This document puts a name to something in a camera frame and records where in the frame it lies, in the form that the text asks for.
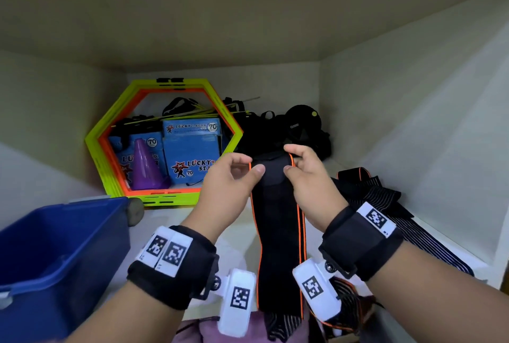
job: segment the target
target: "wrist strap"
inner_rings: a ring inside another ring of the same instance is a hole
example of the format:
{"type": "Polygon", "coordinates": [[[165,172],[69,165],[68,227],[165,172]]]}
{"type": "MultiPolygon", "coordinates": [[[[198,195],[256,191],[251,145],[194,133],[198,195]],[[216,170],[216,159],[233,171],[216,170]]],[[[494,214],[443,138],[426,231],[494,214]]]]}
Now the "wrist strap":
{"type": "Polygon", "coordinates": [[[329,224],[318,248],[328,263],[349,279],[368,281],[403,242],[396,225],[365,202],[343,209],[329,224]]]}
{"type": "Polygon", "coordinates": [[[185,226],[160,226],[127,271],[127,279],[176,310],[191,298],[205,300],[214,284],[219,256],[204,236],[185,226]]]}

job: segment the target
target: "right hand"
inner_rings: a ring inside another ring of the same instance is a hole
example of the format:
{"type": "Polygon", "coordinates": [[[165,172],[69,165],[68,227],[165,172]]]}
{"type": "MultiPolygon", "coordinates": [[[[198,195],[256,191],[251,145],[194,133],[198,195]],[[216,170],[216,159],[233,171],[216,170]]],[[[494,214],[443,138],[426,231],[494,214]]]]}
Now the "right hand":
{"type": "Polygon", "coordinates": [[[284,174],[293,185],[295,200],[309,222],[324,232],[348,203],[310,147],[287,144],[284,150],[300,157],[295,159],[295,167],[284,167],[284,174]]]}

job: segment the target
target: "black strap with orange edge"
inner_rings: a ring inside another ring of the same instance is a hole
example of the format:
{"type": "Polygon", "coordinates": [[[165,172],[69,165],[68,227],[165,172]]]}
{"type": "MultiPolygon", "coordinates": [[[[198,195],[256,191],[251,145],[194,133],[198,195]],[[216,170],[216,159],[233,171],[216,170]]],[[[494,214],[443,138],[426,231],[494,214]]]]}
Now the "black strap with orange edge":
{"type": "Polygon", "coordinates": [[[258,309],[303,318],[304,299],[292,269],[306,260],[304,213],[283,173],[284,166],[295,166],[293,157],[283,152],[264,154],[253,160],[252,166],[258,164],[266,168],[251,193],[254,223],[262,244],[258,309]]]}

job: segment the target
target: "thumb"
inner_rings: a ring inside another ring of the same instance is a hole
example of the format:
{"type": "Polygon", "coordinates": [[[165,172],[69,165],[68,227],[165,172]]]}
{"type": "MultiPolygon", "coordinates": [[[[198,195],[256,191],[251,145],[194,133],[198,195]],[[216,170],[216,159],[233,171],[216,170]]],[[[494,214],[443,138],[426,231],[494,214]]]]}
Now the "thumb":
{"type": "Polygon", "coordinates": [[[284,166],[283,168],[284,174],[287,176],[289,181],[292,183],[293,186],[295,186],[297,180],[302,176],[304,173],[301,169],[294,166],[284,166]]]}
{"type": "Polygon", "coordinates": [[[262,164],[254,166],[244,177],[240,180],[242,184],[245,185],[249,191],[253,190],[255,185],[262,179],[263,174],[265,174],[265,166],[262,164]]]}

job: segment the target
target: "star logo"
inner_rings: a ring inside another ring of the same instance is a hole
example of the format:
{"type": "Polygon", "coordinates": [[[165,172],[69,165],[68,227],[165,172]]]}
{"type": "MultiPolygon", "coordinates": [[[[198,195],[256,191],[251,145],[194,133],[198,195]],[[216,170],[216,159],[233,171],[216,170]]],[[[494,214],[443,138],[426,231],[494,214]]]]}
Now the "star logo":
{"type": "Polygon", "coordinates": [[[189,169],[189,166],[185,165],[185,162],[176,162],[174,166],[172,166],[173,172],[177,175],[177,178],[186,176],[184,175],[184,169],[189,169]]]}
{"type": "Polygon", "coordinates": [[[129,177],[127,176],[127,173],[130,173],[132,172],[132,169],[131,169],[131,164],[130,163],[126,163],[125,165],[120,165],[122,166],[122,171],[124,172],[125,176],[126,176],[126,179],[129,183],[131,183],[131,180],[129,179],[129,177]]]}

